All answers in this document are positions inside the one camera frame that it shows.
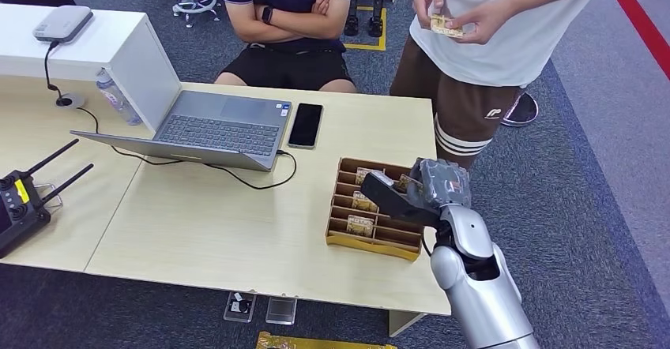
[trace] laptop touchpad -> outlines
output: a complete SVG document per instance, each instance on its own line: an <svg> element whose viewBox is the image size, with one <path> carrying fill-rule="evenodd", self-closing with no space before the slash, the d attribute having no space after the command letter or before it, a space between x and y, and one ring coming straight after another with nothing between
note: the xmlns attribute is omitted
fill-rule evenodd
<svg viewBox="0 0 670 349"><path fill-rule="evenodd" d="M221 111L221 117L234 120L260 118L265 112L266 104L264 100L228 98Z"/></svg>

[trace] floor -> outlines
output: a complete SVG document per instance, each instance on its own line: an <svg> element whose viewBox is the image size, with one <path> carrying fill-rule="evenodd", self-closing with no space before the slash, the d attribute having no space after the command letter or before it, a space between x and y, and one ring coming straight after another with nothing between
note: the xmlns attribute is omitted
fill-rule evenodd
<svg viewBox="0 0 670 349"><path fill-rule="evenodd" d="M145 11L183 81L209 82L243 45L222 21L192 29L175 0L76 0ZM387 51L349 51L361 92L387 93L412 19L389 6ZM670 39L670 0L639 0ZM546 348L670 347L670 81L617 0L593 0L530 86L540 117L501 129L472 172L474 208L503 248ZM400 348L464 347L454 319L395 339L387 313L304 302L291 327L222 321L224 291L0 265L0 347L249 348L258 332Z"/></svg>

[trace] water bottle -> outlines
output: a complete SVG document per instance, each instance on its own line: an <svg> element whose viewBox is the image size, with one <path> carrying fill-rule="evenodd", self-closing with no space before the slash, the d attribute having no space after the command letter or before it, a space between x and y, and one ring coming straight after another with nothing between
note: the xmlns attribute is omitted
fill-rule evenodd
<svg viewBox="0 0 670 349"><path fill-rule="evenodd" d="M123 95L123 92L121 92L104 69L101 69L96 74L96 79L96 86L98 86L100 92L103 93L109 104L121 115L123 120L126 120L129 126L136 126L142 123L142 119L135 112L133 106L128 103L126 96Z"/></svg>

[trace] white t-shirt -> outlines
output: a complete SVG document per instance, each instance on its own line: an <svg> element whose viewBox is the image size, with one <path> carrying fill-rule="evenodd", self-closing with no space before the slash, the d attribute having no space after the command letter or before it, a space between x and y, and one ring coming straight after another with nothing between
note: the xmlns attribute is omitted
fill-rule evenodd
<svg viewBox="0 0 670 349"><path fill-rule="evenodd" d="M445 0L453 16L490 0ZM422 29L414 18L409 32L446 75L485 86L522 86L547 64L570 22L589 0L558 0L509 19L486 45L457 43Z"/></svg>

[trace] shorts logo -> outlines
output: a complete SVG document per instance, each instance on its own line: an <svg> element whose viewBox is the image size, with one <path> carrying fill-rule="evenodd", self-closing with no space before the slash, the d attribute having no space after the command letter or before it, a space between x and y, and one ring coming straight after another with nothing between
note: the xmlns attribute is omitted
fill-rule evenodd
<svg viewBox="0 0 670 349"><path fill-rule="evenodd" d="M489 120L493 120L493 119L496 119L496 118L500 118L499 116L496 116L496 115L500 114L501 112L502 112L502 111L499 110L498 108L494 108L494 109L490 110L490 111L486 114L486 116L484 116L484 118L487 118L487 119L489 119Z"/></svg>

